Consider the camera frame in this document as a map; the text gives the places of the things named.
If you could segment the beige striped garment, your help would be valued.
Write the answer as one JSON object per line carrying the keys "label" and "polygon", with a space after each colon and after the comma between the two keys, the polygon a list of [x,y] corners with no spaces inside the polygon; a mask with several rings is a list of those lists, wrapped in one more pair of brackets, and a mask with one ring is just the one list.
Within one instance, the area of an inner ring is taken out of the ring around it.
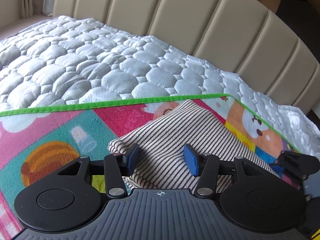
{"label": "beige striped garment", "polygon": [[114,155],[125,154],[132,144],[139,145],[140,159],[133,174],[125,180],[134,188],[194,190],[198,179],[184,160],[185,144],[190,144],[198,154],[213,154],[225,161],[242,156],[275,174],[211,111],[191,100],[111,141],[108,150]]}

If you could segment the colourful cartoon play mat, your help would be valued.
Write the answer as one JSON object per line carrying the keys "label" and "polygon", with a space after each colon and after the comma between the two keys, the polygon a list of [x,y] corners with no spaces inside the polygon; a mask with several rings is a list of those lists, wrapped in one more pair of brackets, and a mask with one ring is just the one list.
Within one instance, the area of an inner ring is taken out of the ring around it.
{"label": "colourful cartoon play mat", "polygon": [[[22,189],[82,155],[103,159],[112,140],[169,114],[186,100],[148,98],[1,115],[1,239],[12,239],[22,229],[14,215],[14,199]],[[222,160],[244,154],[270,164],[281,151],[296,151],[279,130],[230,95],[208,95],[195,103],[216,121],[215,135],[203,132],[196,137],[194,148],[201,153],[215,153]]]}

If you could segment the white quilted mattress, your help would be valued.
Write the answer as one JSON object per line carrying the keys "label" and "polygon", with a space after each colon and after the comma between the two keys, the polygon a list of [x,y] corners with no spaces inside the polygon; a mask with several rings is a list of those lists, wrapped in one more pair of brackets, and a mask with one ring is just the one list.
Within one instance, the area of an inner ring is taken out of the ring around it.
{"label": "white quilted mattress", "polygon": [[300,152],[319,156],[319,129],[297,107],[154,36],[59,16],[1,40],[1,111],[206,94],[232,96]]}

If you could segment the beige padded headboard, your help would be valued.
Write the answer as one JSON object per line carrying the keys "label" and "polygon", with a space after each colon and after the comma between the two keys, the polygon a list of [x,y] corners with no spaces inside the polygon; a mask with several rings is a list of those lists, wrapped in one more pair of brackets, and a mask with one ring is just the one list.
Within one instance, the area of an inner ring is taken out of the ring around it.
{"label": "beige padded headboard", "polygon": [[55,0],[54,16],[94,18],[235,72],[257,92],[304,113],[319,100],[319,62],[257,0]]}

